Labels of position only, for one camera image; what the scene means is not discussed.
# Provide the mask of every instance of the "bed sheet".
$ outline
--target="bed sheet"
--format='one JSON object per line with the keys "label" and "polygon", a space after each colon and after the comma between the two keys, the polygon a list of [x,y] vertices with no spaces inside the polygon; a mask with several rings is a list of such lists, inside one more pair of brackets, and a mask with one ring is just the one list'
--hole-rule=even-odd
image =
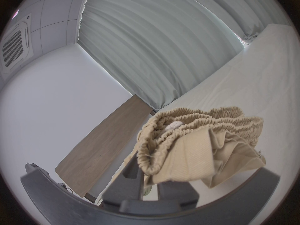
{"label": "bed sheet", "polygon": [[[241,107],[245,115],[264,118],[257,150],[266,168],[280,175],[272,197],[251,224],[260,224],[277,207],[300,169],[300,43],[294,29],[270,24],[242,52],[201,84],[164,107],[209,110]],[[193,181],[200,193],[197,206],[208,204],[241,185],[254,171],[235,175],[209,189]]]}

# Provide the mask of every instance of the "bed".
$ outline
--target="bed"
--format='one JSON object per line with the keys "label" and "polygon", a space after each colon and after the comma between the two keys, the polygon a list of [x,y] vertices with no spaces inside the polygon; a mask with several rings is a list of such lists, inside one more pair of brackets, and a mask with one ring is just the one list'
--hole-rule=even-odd
{"label": "bed", "polygon": [[[297,34],[290,26],[270,24],[221,69],[160,110],[238,106],[245,115],[264,118],[256,150],[265,156],[266,168],[280,175],[280,182],[251,224],[262,223],[276,209],[298,176],[299,76],[300,43]],[[223,197],[254,172],[239,173],[212,189],[201,180],[190,182],[200,194],[197,207]]]}

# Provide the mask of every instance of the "white wall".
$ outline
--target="white wall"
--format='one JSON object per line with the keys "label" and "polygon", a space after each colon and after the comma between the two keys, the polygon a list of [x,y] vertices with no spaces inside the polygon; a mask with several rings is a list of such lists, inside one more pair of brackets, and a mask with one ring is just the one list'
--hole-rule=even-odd
{"label": "white wall", "polygon": [[25,164],[55,173],[62,159],[131,97],[78,44],[43,55],[17,73],[0,93],[0,171],[40,223],[49,224],[25,192]]}
{"label": "white wall", "polygon": [[31,41],[33,57],[13,67],[12,74],[0,77],[0,90],[22,67],[34,59],[59,47],[75,43],[78,18],[84,0],[24,0],[18,15],[4,30],[7,32],[17,21],[28,14],[31,16]]}

